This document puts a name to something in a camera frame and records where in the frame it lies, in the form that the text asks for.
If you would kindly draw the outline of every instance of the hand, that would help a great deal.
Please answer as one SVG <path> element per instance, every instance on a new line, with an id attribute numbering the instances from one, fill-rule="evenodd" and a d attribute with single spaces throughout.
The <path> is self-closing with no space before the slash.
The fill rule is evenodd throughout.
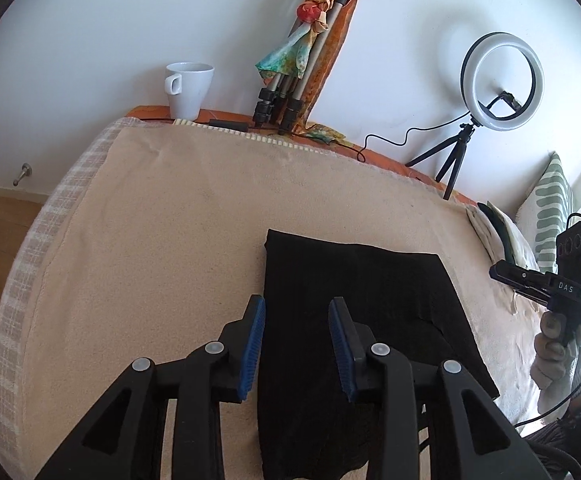
<path id="1" fill-rule="evenodd" d="M 563 330 L 560 317 L 546 311 L 539 322 L 541 332 L 535 336 L 535 361 L 531 366 L 531 377 L 541 390 L 538 411 L 545 413 L 566 398 L 581 382 L 581 325 L 575 338 L 566 347 L 559 342 Z M 564 415 L 565 403 L 556 410 L 554 420 Z"/>

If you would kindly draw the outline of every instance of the tripod leg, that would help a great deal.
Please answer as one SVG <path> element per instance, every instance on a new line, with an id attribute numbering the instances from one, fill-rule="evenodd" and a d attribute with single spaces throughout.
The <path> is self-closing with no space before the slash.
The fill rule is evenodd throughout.
<path id="1" fill-rule="evenodd" d="M 430 157 L 431 155 L 434 155 L 437 152 L 441 152 L 444 148 L 448 148 L 453 142 L 457 142 L 458 140 L 459 140 L 459 135 L 449 137 L 448 139 L 440 142 L 437 146 L 431 148 L 427 152 L 422 153 L 422 155 L 416 156 L 413 160 L 411 160 L 410 162 L 407 162 L 406 167 L 411 168 L 412 166 L 419 164 L 424 159 Z"/>
<path id="2" fill-rule="evenodd" d="M 455 165 L 453 166 L 453 171 L 451 171 L 451 177 L 449 178 L 448 185 L 446 186 L 446 191 L 444 192 L 444 200 L 448 200 L 451 197 L 453 187 L 455 187 L 455 181 L 457 180 L 457 176 L 459 174 L 459 168 L 461 168 L 461 163 L 464 161 L 464 155 L 466 155 L 466 143 L 458 142 L 456 149 L 457 154 Z"/>
<path id="3" fill-rule="evenodd" d="M 444 175 L 446 174 L 446 172 L 452 166 L 453 162 L 455 162 L 455 160 L 457 158 L 458 146 L 459 146 L 459 142 L 457 144 L 455 144 L 455 146 L 453 146 L 453 150 L 449 154 L 449 158 L 446 159 L 446 162 L 444 162 L 444 165 L 442 166 L 442 169 L 440 170 L 440 172 L 435 177 L 435 181 L 436 182 L 441 182 L 442 181 L 442 178 L 444 178 Z"/>

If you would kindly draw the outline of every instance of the black tripod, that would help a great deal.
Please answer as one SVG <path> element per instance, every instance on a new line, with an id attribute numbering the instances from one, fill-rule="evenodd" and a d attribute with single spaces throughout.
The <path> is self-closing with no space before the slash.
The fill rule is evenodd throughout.
<path id="1" fill-rule="evenodd" d="M 455 136 L 449 137 L 448 139 L 440 142 L 437 146 L 431 148 L 425 153 L 422 153 L 420 156 L 416 156 L 410 162 L 407 162 L 407 168 L 411 168 L 412 166 L 419 164 L 421 161 L 426 160 L 430 156 L 433 156 L 437 152 L 441 152 L 444 148 L 448 148 L 453 142 L 455 143 L 455 147 L 453 148 L 451 154 L 444 162 L 442 169 L 435 177 L 436 182 L 441 182 L 444 175 L 448 172 L 453 162 L 453 171 L 451 171 L 451 177 L 449 179 L 448 185 L 446 186 L 446 191 L 444 192 L 444 200 L 448 200 L 451 197 L 451 193 L 453 192 L 453 187 L 455 186 L 455 181 L 457 180 L 457 176 L 459 174 L 459 168 L 461 168 L 461 163 L 464 160 L 464 155 L 466 153 L 466 145 L 471 140 L 473 132 L 475 131 L 476 126 L 481 126 L 477 121 L 475 121 L 471 116 L 471 122 L 467 124 L 460 124 L 461 132 Z"/>

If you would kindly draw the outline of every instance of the beige blanket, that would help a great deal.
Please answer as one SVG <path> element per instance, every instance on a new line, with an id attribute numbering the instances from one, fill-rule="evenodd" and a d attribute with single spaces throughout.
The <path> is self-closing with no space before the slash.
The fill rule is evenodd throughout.
<path id="1" fill-rule="evenodd" d="M 195 126 L 126 128 L 31 294 L 16 407 L 27 477 L 133 359 L 182 358 L 241 316 L 263 290 L 269 228 L 439 254 L 500 407 L 511 420 L 526 414 L 539 316 L 525 300 L 511 314 L 512 292 L 488 278 L 464 206 L 344 157 Z M 261 476 L 255 393 L 221 407 L 229 480 Z"/>

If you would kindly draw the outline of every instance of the ring light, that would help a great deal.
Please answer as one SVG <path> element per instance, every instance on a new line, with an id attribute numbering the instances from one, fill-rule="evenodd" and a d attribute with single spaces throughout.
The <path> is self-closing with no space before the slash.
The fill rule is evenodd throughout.
<path id="1" fill-rule="evenodd" d="M 531 69 L 531 93 L 519 110 L 507 117 L 496 117 L 477 99 L 476 84 L 479 69 L 495 49 L 510 46 L 519 50 Z M 461 67 L 461 96 L 475 121 L 491 130 L 507 132 L 526 124 L 539 108 L 544 93 L 544 72 L 535 51 L 520 38 L 506 32 L 492 32 L 475 41 Z"/>

